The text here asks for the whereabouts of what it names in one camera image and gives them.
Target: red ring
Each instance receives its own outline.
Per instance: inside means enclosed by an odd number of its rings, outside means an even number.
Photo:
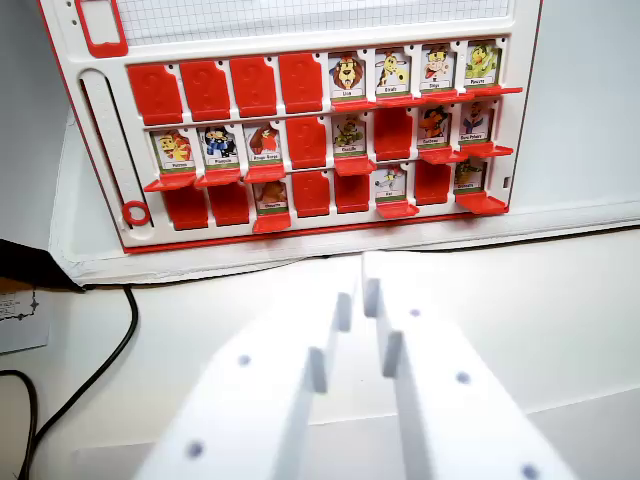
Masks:
[[[132,208],[141,208],[144,212],[144,217],[140,220],[136,220],[131,215]],[[122,216],[126,220],[129,225],[135,225],[136,227],[141,227],[142,225],[146,225],[151,220],[151,213],[149,213],[149,207],[144,202],[138,202],[137,200],[132,200],[131,202],[127,202],[122,206]]]

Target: character card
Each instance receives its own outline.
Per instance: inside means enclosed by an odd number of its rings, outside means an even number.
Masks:
[[[418,120],[418,149],[440,148],[449,145],[451,114],[444,106],[422,108]]]
[[[288,212],[287,187],[284,182],[256,183],[253,185],[258,215]]]
[[[488,43],[469,44],[464,86],[492,87],[498,84],[501,48]]]
[[[487,103],[465,103],[462,105],[458,143],[488,142],[491,139],[492,123],[493,109]]]
[[[151,143],[158,159],[161,173],[189,172],[195,170],[189,139],[178,130],[151,132]]]
[[[376,51],[376,96],[391,97],[409,92],[411,57],[401,48]]]
[[[240,166],[236,137],[224,125],[199,128],[198,138],[207,170]]]
[[[479,158],[469,158],[456,165],[453,193],[482,192],[487,164]]]
[[[356,52],[329,55],[329,85],[334,102],[358,100],[365,97],[364,61]]]
[[[359,115],[339,115],[331,119],[334,157],[366,155],[366,124]]]
[[[422,49],[420,91],[440,92],[454,85],[456,53],[449,45],[425,45]]]
[[[393,202],[407,198],[407,172],[400,165],[389,165],[373,172],[376,202]]]
[[[249,164],[265,165],[282,162],[280,135],[278,133],[278,130],[269,123],[244,128],[247,151],[249,152]]]

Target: grid paper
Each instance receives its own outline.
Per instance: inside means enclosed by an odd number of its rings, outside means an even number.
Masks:
[[[118,0],[130,46],[504,17],[510,0]]]

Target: black cable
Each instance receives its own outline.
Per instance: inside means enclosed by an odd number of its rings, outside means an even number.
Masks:
[[[44,438],[44,436],[51,429],[51,427],[53,427],[56,424],[56,422],[60,420],[62,416],[65,413],[67,413],[71,407],[73,407],[73,405],[80,399],[80,397],[82,397],[82,395],[87,390],[89,390],[89,388],[91,388],[91,385],[93,385],[96,382],[96,380],[98,380],[98,378],[100,378],[100,376],[105,371],[107,371],[107,369],[116,360],[116,358],[118,358],[120,353],[122,353],[122,351],[125,349],[129,341],[133,337],[133,334],[135,333],[136,328],[138,327],[138,317],[139,317],[138,304],[136,303],[136,299],[133,296],[131,287],[125,286],[123,287],[123,289],[124,289],[125,295],[127,296],[127,300],[129,300],[129,306],[131,307],[131,325],[129,326],[129,330],[127,330],[127,333],[124,335],[124,337],[122,338],[122,341],[118,344],[118,346],[115,348],[113,353],[109,355],[109,358],[107,358],[104,361],[104,363],[100,365],[100,368],[98,368],[98,370],[96,370],[95,373],[91,375],[89,379],[80,386],[80,388],[71,396],[71,398],[69,398],[69,400],[67,400],[67,402],[60,408],[60,410],[54,413],[53,416],[49,420],[47,420],[47,422],[42,426],[42,428],[40,428],[40,430],[38,430],[38,433],[35,433],[35,435],[33,433],[35,432],[35,425],[37,424],[37,421],[38,421],[38,413],[37,413],[38,398],[36,395],[36,389],[33,386],[33,382],[27,375],[25,375],[20,371],[17,371],[17,370],[0,371],[0,376],[16,375],[17,377],[22,379],[22,381],[27,386],[27,391],[29,392],[29,401],[31,402],[31,425],[29,427],[29,437],[27,440],[27,452],[25,454],[24,461],[22,462],[22,468],[20,469],[20,476],[18,477],[18,480],[29,480],[29,474],[31,471],[31,463],[33,462],[33,457],[35,456],[36,449],[38,448],[38,445],[40,445],[40,443],[42,442],[42,439]]]

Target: cartoon person character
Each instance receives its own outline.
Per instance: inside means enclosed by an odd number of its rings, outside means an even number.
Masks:
[[[278,203],[287,201],[287,190],[282,182],[268,182],[262,187],[259,202]]]
[[[387,174],[383,177],[382,181],[376,180],[376,187],[385,188],[388,187],[389,191],[393,190],[393,186],[399,177],[404,175],[404,170],[399,165],[394,165],[387,169]]]
[[[407,62],[398,60],[397,57],[393,55],[393,52],[385,52],[384,55],[385,59],[376,63],[376,67],[382,67],[378,87],[386,85],[394,74],[398,78],[399,84],[406,84],[409,81],[409,72],[406,68],[398,67],[398,65],[406,65]]]
[[[364,70],[355,58],[347,55],[340,58],[336,66],[329,70],[329,74],[333,76],[333,83],[337,87],[343,90],[351,90],[362,80]]]
[[[256,155],[260,155],[263,150],[276,152],[278,150],[276,135],[278,135],[278,131],[275,128],[269,124],[264,125],[251,136],[249,147]]]
[[[158,139],[158,144],[164,154],[176,162],[186,162],[191,158],[191,144],[177,130],[165,133]]]
[[[438,108],[432,108],[424,112],[422,120],[420,120],[420,128],[424,128],[425,138],[433,138],[444,135],[443,122],[449,114],[444,111],[444,107],[440,105]]]
[[[207,155],[215,155],[218,151],[223,157],[228,157],[236,148],[235,142],[224,127],[207,127],[204,131],[204,141],[207,144]]]
[[[484,117],[482,116],[483,111],[484,107],[480,102],[473,102],[471,104],[469,116],[462,121],[462,125],[465,128],[464,133],[473,133],[474,128],[484,123]]]
[[[467,64],[466,78],[479,78],[487,75],[498,66],[498,56],[488,45],[476,45],[471,51]]]
[[[427,67],[425,68],[424,78],[436,81],[438,75],[446,75],[449,72],[447,60],[447,47],[440,45],[434,47],[427,57]]]
[[[338,131],[340,134],[333,139],[334,145],[337,147],[344,147],[345,145],[351,145],[353,142],[357,142],[358,140],[362,140],[364,135],[362,132],[358,131],[358,124],[362,124],[358,117],[354,115],[347,115],[347,119],[342,125],[338,125]]]

